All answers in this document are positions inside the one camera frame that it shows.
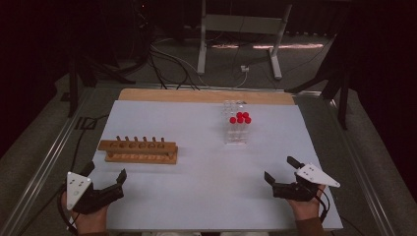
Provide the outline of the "person's right hand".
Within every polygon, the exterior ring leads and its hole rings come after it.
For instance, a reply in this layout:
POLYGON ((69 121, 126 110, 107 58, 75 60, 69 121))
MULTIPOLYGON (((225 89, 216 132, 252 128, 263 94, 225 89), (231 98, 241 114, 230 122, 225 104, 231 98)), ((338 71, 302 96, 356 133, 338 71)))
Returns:
POLYGON ((325 185, 320 185, 316 195, 308 202, 297 202, 293 200, 287 201, 296 220, 306 220, 319 217, 321 206, 320 199, 325 188, 325 185))

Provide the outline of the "grey metal stand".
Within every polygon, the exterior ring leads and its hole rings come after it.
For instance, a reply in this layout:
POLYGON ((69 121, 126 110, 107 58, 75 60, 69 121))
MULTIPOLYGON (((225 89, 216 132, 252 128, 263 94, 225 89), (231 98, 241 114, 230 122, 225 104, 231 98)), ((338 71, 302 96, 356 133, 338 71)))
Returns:
POLYGON ((276 42, 274 46, 268 50, 268 56, 272 67, 273 77, 276 80, 281 80, 282 72, 278 61, 278 49, 285 32, 291 10, 292 4, 285 4, 283 15, 279 18, 208 14, 207 0, 202 0, 201 45, 199 50, 197 73, 199 75, 203 75, 206 70, 208 49, 206 44, 207 31, 273 34, 276 36, 276 42))

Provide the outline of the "clear plastic test tube rack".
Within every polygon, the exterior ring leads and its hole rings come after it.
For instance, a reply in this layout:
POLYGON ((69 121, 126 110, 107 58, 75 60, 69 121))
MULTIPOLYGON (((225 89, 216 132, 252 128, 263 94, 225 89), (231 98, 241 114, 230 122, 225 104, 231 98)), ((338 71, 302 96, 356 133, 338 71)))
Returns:
POLYGON ((243 100, 223 102, 223 130, 227 144, 245 144, 252 118, 243 100))

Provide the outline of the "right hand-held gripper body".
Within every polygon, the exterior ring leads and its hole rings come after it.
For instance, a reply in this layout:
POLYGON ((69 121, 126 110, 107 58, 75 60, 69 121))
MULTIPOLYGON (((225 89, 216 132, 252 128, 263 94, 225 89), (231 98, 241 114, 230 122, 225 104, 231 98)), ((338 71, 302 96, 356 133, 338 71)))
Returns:
POLYGON ((272 195, 275 198, 308 202, 317 195, 320 185, 339 188, 340 184, 312 163, 291 163, 296 181, 290 184, 277 183, 271 179, 272 195))

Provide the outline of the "white board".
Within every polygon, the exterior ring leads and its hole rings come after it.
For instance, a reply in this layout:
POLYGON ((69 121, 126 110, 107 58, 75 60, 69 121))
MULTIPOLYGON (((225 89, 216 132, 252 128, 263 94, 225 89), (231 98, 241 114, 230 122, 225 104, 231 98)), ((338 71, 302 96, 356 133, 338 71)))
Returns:
POLYGON ((222 103, 122 101, 113 104, 103 138, 157 138, 178 146, 174 165, 111 163, 95 153, 97 189, 127 172, 124 196, 107 226, 121 231, 277 231, 294 228, 288 203, 272 195, 264 175, 294 181, 286 159, 319 162, 296 105, 247 104, 244 144, 224 140, 222 103))

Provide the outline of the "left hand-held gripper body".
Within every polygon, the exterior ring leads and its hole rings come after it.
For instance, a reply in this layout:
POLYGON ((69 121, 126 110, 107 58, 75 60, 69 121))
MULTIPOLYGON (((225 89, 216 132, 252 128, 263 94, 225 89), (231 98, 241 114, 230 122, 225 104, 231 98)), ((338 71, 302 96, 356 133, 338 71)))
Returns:
POLYGON ((81 174, 67 173, 66 209, 81 214, 90 214, 106 207, 124 197, 123 185, 113 184, 102 190, 95 190, 89 177, 81 174))

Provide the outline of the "wooden test tube rack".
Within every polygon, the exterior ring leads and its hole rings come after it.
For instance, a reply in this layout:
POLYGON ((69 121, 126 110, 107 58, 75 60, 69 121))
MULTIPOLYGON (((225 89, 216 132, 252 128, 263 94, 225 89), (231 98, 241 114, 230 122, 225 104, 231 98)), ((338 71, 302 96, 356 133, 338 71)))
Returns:
POLYGON ((174 142, 167 142, 164 138, 148 140, 146 137, 122 140, 117 136, 115 140, 101 140, 97 149, 106 152, 107 162, 126 163, 175 164, 178 153, 174 142))

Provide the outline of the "person's left hand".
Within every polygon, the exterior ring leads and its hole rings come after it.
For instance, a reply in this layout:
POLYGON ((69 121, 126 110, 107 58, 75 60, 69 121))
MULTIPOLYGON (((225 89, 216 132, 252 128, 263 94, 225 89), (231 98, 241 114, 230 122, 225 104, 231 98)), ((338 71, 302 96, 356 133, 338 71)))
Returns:
POLYGON ((73 210, 70 210, 70 213, 71 217, 75 220, 78 235, 89 232, 107 231, 108 206, 104 206, 100 210, 90 214, 81 214, 73 210))

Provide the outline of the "black tripod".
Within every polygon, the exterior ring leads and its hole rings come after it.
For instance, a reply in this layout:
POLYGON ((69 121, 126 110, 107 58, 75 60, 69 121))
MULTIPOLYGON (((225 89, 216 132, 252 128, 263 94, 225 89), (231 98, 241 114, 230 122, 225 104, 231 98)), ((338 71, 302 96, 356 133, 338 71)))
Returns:
POLYGON ((121 84, 133 85, 134 82, 125 79, 116 72, 108 69, 96 60, 83 54, 80 51, 73 51, 69 54, 69 102, 70 108, 68 117, 73 117, 79 106, 79 85, 78 81, 81 81, 85 87, 94 87, 97 84, 97 79, 93 74, 93 70, 104 73, 112 80, 115 80, 121 84))
POLYGON ((299 93, 316 84, 327 81, 325 88, 322 90, 321 98, 334 99, 339 92, 337 120, 342 129, 346 130, 346 111, 350 75, 345 66, 345 54, 342 49, 344 39, 345 36, 342 32, 339 32, 336 35, 314 78, 297 87, 286 88, 284 91, 299 93))

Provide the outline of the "aluminium floor rail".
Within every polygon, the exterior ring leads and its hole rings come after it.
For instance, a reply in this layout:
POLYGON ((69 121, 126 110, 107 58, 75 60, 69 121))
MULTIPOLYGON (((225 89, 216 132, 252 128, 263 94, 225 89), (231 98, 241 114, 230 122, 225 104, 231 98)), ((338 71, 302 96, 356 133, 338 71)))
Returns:
POLYGON ((361 188, 362 195, 364 196, 368 209, 370 210, 381 236, 397 236, 394 232, 393 226, 387 218, 387 213, 383 207, 383 204, 377 195, 375 188, 366 172, 356 147, 352 140, 348 137, 346 131, 341 127, 338 121, 338 108, 336 102, 331 99, 328 101, 328 111, 331 115, 331 119, 335 124, 335 129, 339 133, 342 139, 343 145, 347 148, 347 159, 350 162, 351 168, 355 175, 355 178, 361 188))
POLYGON ((54 97, 0 159, 0 236, 15 236, 74 130, 78 115, 54 97))

